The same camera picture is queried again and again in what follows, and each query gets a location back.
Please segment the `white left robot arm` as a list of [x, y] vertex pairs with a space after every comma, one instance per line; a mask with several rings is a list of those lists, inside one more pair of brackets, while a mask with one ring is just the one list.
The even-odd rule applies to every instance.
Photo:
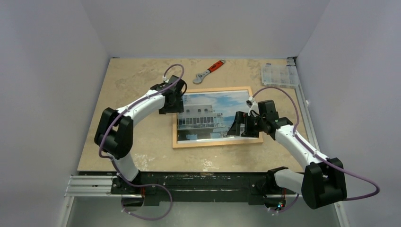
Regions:
[[171, 76], [163, 83], [152, 86], [134, 102], [117, 109], [108, 107], [103, 110], [94, 142], [99, 146], [99, 156], [112, 162], [128, 193], [136, 193], [141, 187], [139, 169], [130, 154], [135, 126], [155, 111], [159, 114], [182, 113], [186, 89], [187, 83], [183, 79]]

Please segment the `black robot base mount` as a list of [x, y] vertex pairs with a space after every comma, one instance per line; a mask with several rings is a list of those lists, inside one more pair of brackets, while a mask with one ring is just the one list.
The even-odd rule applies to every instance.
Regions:
[[112, 178], [111, 194], [128, 206], [160, 202], [241, 202], [275, 206], [294, 194], [280, 189], [266, 172], [140, 172], [131, 184]]

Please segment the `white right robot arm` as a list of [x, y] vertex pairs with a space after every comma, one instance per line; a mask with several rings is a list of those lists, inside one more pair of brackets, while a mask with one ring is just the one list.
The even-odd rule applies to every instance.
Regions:
[[302, 195], [312, 209], [347, 198], [345, 175], [341, 171], [343, 163], [338, 158], [327, 157], [304, 139], [287, 117], [279, 116], [274, 101], [247, 101], [247, 105], [250, 110], [236, 112], [227, 134], [258, 138], [264, 132], [286, 148], [303, 168], [303, 173], [287, 167], [269, 170], [261, 191], [289, 189]]

